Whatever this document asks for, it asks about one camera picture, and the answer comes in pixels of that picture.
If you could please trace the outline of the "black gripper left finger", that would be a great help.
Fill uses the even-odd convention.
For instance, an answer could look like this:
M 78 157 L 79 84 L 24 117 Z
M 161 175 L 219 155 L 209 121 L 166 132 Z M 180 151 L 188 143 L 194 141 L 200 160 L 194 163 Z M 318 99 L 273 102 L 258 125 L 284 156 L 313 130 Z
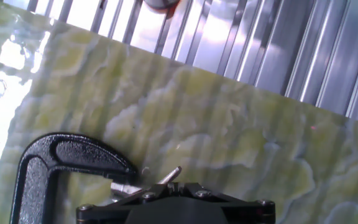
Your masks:
M 76 224 L 126 223 L 131 212 L 169 196 L 169 186 L 170 184 L 154 184 L 105 206 L 81 205 L 76 208 Z

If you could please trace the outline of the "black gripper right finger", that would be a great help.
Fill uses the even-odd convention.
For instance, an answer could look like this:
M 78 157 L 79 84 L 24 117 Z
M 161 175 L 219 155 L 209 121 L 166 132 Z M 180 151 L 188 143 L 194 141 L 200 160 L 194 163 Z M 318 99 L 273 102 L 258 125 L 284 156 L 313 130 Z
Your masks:
M 275 223 L 275 202 L 245 201 L 198 183 L 179 183 L 180 210 L 193 223 Z

